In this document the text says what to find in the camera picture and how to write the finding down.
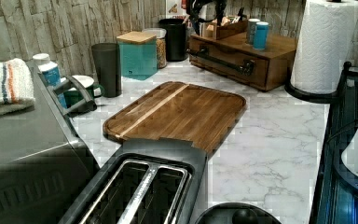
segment wooden cutting board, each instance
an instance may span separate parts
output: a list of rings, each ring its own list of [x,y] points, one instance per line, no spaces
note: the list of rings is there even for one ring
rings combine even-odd
[[[245,99],[237,94],[166,82],[108,119],[103,133],[120,143],[161,137],[192,141],[193,147],[212,153],[245,106]]]

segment white container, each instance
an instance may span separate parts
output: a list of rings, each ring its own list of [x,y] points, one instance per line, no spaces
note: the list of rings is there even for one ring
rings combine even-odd
[[[45,77],[49,86],[57,86],[61,83],[60,70],[58,65],[50,60],[50,56],[46,53],[36,54],[33,56],[35,65]],[[65,98],[63,94],[58,95],[61,105],[66,108]]]
[[[142,32],[156,35],[157,68],[167,66],[167,47],[165,42],[165,35],[167,34],[167,31],[161,28],[148,28],[143,29]]]

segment white marble countertop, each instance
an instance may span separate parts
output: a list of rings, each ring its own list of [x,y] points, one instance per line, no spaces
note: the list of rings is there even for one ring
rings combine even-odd
[[[282,224],[308,223],[328,105],[302,102],[283,87],[258,91],[189,63],[169,63],[145,81],[122,78],[123,94],[98,98],[98,109],[73,119],[102,166],[120,144],[103,137],[103,123],[166,81],[182,81],[243,96],[247,109],[208,162],[208,206],[249,203]]]

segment black canister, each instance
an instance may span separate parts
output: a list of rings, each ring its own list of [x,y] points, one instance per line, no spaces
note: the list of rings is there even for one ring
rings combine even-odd
[[[186,24],[183,19],[164,19],[158,22],[159,28],[165,29],[167,34],[167,61],[180,62],[187,58],[186,53]]]
[[[104,97],[121,95],[121,67],[119,45],[101,43],[91,47],[99,83],[103,86]]]

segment toaster slot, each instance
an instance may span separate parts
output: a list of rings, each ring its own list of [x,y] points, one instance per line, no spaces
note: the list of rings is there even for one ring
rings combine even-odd
[[[80,223],[118,223],[148,168],[145,163],[124,162]]]
[[[160,168],[147,191],[132,223],[172,223],[184,195],[187,172],[182,169]]]

